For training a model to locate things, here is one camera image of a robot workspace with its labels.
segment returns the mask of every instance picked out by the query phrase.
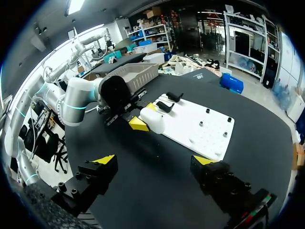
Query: screw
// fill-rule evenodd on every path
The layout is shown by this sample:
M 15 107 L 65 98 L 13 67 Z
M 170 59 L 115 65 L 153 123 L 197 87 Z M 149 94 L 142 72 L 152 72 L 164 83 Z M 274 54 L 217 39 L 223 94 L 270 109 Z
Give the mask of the screw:
M 72 194 L 73 198 L 78 198 L 80 195 L 80 192 L 74 188 L 71 190 L 71 194 Z
M 87 175 L 87 176 L 86 176 L 86 179 L 87 179 L 88 182 L 91 181 L 91 178 L 92 178 L 91 175 Z
M 67 187 L 66 187 L 65 183 L 63 183 L 63 182 L 58 183 L 58 188 L 61 192 L 67 191 Z
M 76 177 L 76 179 L 81 178 L 81 173 L 80 173 L 80 172 L 76 172 L 76 173 L 75 173 L 75 177 Z

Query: black table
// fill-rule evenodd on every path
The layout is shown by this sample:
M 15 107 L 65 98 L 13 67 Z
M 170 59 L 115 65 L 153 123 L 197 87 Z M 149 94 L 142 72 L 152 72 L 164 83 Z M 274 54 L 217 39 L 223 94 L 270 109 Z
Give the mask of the black table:
M 197 80 L 201 83 L 212 83 L 215 85 L 219 85 L 220 80 L 220 77 L 218 75 L 215 75 L 213 72 L 206 68 L 201 68 L 191 73 L 184 74 L 181 77 Z
M 132 54 L 127 56 L 122 56 L 121 58 L 117 59 L 117 62 L 115 63 L 103 63 L 96 68 L 91 70 L 92 74 L 102 74 L 102 73 L 110 73 L 113 70 L 128 64 L 128 63 L 138 63 L 143 60 L 143 57 L 146 56 L 146 53 L 140 53 L 140 54 Z
M 235 119 L 224 157 L 237 177 L 265 188 L 278 199 L 270 209 L 274 219 L 285 199 L 292 166 L 289 127 L 278 116 L 239 94 L 211 83 L 160 75 L 146 85 L 142 99 L 154 101 L 162 93 L 183 98 Z M 119 170 L 105 196 L 90 210 L 105 229 L 223 228 L 229 220 L 211 196 L 204 196 L 190 172 L 193 151 L 163 135 L 133 131 L 123 120 L 106 127 L 97 112 L 85 115 L 79 127 L 66 127 L 66 143 L 73 172 L 84 160 L 116 154 Z

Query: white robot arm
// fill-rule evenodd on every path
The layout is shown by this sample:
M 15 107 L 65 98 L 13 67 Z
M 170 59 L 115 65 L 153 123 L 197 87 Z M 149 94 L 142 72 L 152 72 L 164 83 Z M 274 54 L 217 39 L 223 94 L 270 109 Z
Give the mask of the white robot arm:
M 24 122 L 25 115 L 35 97 L 43 99 L 59 115 L 60 120 L 70 126 L 79 125 L 84 117 L 86 106 L 100 100 L 98 85 L 102 78 L 94 81 L 87 81 L 80 78 L 69 80 L 67 93 L 54 85 L 47 83 L 40 76 L 38 80 L 23 92 L 16 109 L 13 112 L 12 119 L 6 128 L 4 138 L 4 148 L 6 153 L 17 159 L 18 167 L 22 178 L 27 185 L 35 183 L 39 177 L 32 168 L 23 140 L 19 137 L 19 132 Z
M 94 43 L 97 48 L 101 48 L 99 39 L 105 38 L 105 42 L 109 42 L 111 40 L 111 36 L 109 34 L 108 29 L 103 30 L 101 34 L 94 35 L 85 40 L 79 41 L 75 44 L 76 52 L 73 53 L 72 57 L 62 63 L 59 67 L 57 67 L 54 71 L 52 71 L 49 77 L 46 79 L 48 83 L 52 83 L 57 80 L 62 74 L 65 73 L 66 70 L 72 69 L 75 67 L 77 60 L 88 50 L 91 50 L 94 46 L 86 48 L 85 45 L 90 43 Z

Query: plastic bottle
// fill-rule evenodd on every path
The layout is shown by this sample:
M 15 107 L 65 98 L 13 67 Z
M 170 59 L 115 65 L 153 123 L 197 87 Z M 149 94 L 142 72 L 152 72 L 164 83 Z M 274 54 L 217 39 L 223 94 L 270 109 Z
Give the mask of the plastic bottle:
M 281 92 L 282 86 L 281 86 L 281 79 L 278 79 L 272 88 L 273 94 L 278 98 L 279 94 Z
M 290 100 L 290 92 L 288 90 L 288 85 L 286 85 L 280 97 L 280 107 L 282 110 L 286 111 L 288 109 Z

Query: ceiling light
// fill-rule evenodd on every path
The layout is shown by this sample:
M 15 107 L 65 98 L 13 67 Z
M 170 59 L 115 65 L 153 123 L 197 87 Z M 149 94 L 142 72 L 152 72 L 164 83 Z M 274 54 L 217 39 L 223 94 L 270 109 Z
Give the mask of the ceiling light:
M 71 0 L 68 15 L 79 11 L 85 0 Z
M 217 12 L 206 12 L 206 11 L 204 11 L 204 12 L 201 12 L 201 13 L 213 13 L 213 14 L 222 14 L 222 13 L 217 13 Z

